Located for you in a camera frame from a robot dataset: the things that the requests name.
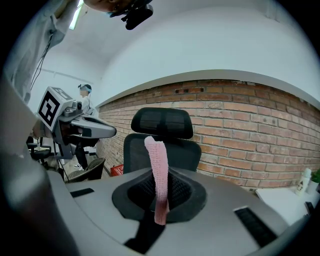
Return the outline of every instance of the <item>black vent slot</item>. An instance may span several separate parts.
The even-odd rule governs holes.
[[[235,210],[234,213],[260,247],[266,246],[277,238],[248,207]]]

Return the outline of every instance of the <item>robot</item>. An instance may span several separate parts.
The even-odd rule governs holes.
[[[38,113],[61,148],[58,157],[73,155],[73,138],[116,134],[114,127],[82,114],[79,102],[60,88],[48,87]],[[75,132],[63,135],[62,124]],[[276,255],[306,222],[289,227],[257,197],[227,181],[176,167],[169,167],[169,176],[168,189],[180,189],[171,193],[167,224],[159,226],[153,221],[150,167],[65,184],[59,173],[44,171],[35,161],[1,154],[8,209],[22,221],[21,230],[53,255]],[[137,198],[149,200],[146,207]]]

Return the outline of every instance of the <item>black camera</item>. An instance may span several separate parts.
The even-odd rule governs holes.
[[[126,22],[125,28],[127,30],[133,30],[154,14],[154,9],[149,4],[151,2],[152,0],[133,0],[125,10],[113,13],[110,17],[125,15],[125,17],[121,19],[123,22]]]

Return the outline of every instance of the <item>chair headrest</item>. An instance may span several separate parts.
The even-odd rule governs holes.
[[[174,108],[141,108],[132,119],[131,129],[136,133],[179,139],[190,139],[194,135],[188,112]]]

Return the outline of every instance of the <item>mesh chair back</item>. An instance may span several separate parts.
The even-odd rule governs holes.
[[[131,128],[135,132],[146,134],[129,134],[123,144],[123,173],[134,172],[151,167],[145,138],[152,135],[155,141],[165,144],[170,167],[182,168],[196,172],[201,157],[201,148],[190,139],[193,129],[189,114],[184,110],[173,108],[140,109],[132,119]]]

